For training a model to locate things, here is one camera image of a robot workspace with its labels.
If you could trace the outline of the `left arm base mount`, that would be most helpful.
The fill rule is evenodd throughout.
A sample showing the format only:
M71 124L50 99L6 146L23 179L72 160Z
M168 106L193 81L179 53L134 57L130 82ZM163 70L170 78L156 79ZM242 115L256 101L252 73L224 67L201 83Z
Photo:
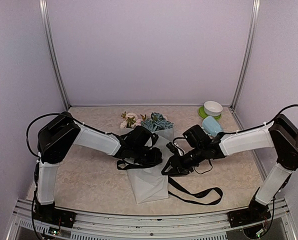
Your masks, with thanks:
M76 213L56 208L55 202L47 205L41 205L37 202L34 206L33 218L43 223L72 229L75 223Z

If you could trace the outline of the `pink fake rose stem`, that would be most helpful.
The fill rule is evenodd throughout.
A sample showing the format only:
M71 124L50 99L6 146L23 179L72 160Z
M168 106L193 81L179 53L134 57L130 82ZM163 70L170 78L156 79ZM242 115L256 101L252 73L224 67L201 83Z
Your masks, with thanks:
M120 129L133 129L136 126L138 115L133 112L123 112L121 114L123 122L120 124Z
M145 120L147 119L147 115L142 115L140 114L140 117L136 120L134 126L141 126L142 125L142 122L144 122Z

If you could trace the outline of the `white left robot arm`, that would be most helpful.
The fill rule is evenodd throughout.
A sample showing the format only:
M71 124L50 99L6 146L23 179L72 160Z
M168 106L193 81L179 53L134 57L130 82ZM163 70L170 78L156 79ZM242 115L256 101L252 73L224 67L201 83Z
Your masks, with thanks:
M51 116L54 118L37 134L38 153L35 154L38 158L35 197L41 205L38 212L50 223L59 218L58 209L52 206L58 167L73 145L100 151L122 161L133 159L136 169L151 168L163 161L161 151L154 146L158 135L143 126L117 135L86 125L67 111Z

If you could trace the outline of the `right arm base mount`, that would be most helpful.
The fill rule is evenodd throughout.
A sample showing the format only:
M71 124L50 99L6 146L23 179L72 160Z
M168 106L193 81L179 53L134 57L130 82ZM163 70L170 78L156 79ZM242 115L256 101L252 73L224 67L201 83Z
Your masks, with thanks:
M231 228L257 223L272 217L268 205L256 201L256 194L247 208L230 211L227 215Z

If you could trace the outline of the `light blue ceramic mug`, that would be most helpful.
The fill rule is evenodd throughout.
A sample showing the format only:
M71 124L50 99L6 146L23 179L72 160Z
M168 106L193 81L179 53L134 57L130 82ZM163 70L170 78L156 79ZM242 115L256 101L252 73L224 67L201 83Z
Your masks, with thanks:
M207 116L202 121L201 128L207 135L211 137L215 137L218 133L224 131L222 126L217 122L217 120L213 116Z

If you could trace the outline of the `white wrapping paper sheet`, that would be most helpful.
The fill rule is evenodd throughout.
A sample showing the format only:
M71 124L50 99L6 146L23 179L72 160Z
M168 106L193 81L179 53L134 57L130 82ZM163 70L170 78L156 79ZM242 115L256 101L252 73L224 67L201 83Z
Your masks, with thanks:
M169 197L168 177L161 174L168 159L173 155L167 144L174 139L174 128L155 132L158 140L155 147L162 153L162 163L151 168L128 169L127 175L137 204L164 200Z

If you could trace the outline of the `blue fake hydrangea stem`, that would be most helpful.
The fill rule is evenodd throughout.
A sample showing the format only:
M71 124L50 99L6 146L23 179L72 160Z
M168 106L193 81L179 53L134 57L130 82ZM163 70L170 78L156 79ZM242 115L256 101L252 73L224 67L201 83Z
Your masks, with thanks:
M161 113L152 112L149 117L144 116L140 125L150 132L172 129L174 123L167 120Z

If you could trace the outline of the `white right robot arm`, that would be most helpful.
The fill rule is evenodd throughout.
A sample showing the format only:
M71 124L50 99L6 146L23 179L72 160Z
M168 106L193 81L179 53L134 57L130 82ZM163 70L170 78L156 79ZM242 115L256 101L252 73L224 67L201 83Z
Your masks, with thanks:
M173 153L161 173L164 176L186 176L204 160L223 159L236 153L264 148L274 148L277 161L256 191L250 207L245 210L245 218L255 222L264 212L275 195L298 169L298 129L281 112L268 122L236 132L219 132L210 138L199 125L194 125L182 134L191 150L183 155L177 147L168 143L167 148Z

